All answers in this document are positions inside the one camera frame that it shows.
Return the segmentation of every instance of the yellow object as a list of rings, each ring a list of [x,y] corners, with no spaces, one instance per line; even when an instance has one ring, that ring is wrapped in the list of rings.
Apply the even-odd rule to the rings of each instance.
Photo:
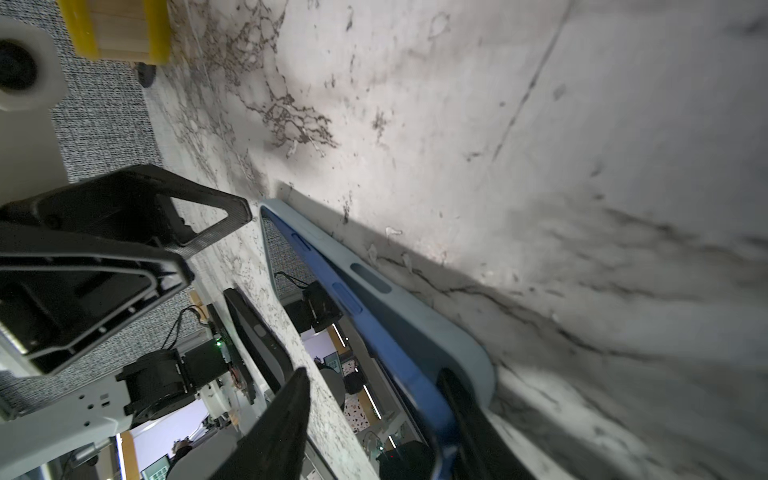
[[[166,0],[57,0],[78,55],[162,65],[170,57]]]

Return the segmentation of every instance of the triangular opening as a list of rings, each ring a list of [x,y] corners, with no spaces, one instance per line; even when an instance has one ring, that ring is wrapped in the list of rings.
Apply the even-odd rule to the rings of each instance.
[[[179,217],[183,218],[185,224],[190,226],[195,233],[200,233],[227,218],[227,212],[218,207],[197,204],[174,197],[170,201],[174,204]]]

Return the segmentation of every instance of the gray carpet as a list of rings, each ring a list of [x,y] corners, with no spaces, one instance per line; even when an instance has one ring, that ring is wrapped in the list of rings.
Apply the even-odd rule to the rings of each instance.
[[[141,87],[128,64],[76,57],[52,0],[0,0],[0,15],[45,29],[58,48],[69,96],[52,109],[51,117],[70,181],[134,164],[161,165]],[[16,379],[0,372],[0,396],[16,409],[38,409],[160,348],[178,311],[188,303],[187,293],[180,293],[55,377]],[[199,328],[187,315],[180,334]]]

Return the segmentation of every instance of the light strip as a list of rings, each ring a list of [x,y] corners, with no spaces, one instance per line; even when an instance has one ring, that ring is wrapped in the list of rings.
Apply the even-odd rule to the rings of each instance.
[[[120,459],[120,478],[127,478],[125,475],[125,459],[123,458],[123,437],[118,433],[118,458]]]
[[[344,339],[341,338],[341,333],[339,333],[339,329],[336,328],[336,324],[331,323],[331,325],[333,325],[333,329],[336,331],[336,335],[339,336],[339,340],[341,341],[341,346],[346,346],[346,343],[344,343]]]
[[[363,385],[362,387],[366,390],[366,395],[368,396],[368,400],[370,400],[371,405],[373,405],[373,411],[376,413],[376,416],[379,417],[379,420],[381,420],[382,416],[379,414],[379,409],[376,408],[376,404],[373,402],[373,397],[371,396],[371,392],[368,391],[368,386]]]

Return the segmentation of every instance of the white marble tabletop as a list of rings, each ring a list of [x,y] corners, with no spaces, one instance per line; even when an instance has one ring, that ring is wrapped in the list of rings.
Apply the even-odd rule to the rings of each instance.
[[[467,329],[540,478],[768,475],[762,2],[169,5],[166,167],[285,200]],[[258,223],[193,266],[312,364]],[[310,436],[372,478],[310,371]]]

